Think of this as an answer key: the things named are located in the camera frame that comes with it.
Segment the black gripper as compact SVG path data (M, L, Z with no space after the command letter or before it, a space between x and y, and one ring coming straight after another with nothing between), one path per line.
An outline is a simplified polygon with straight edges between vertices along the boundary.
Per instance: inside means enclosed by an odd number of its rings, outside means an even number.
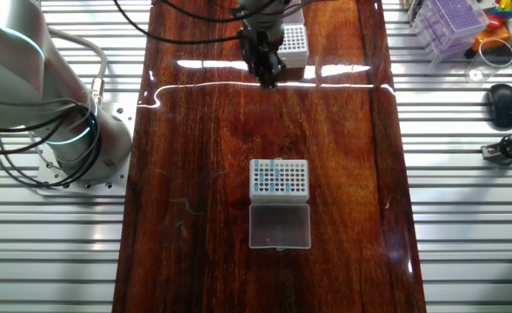
M274 89L280 75L286 69L285 63L278 56L279 47L284 40L283 27L277 32L272 32L243 26L237 35L243 61L248 64L249 73L257 78L261 87ZM267 69L261 57L267 57Z

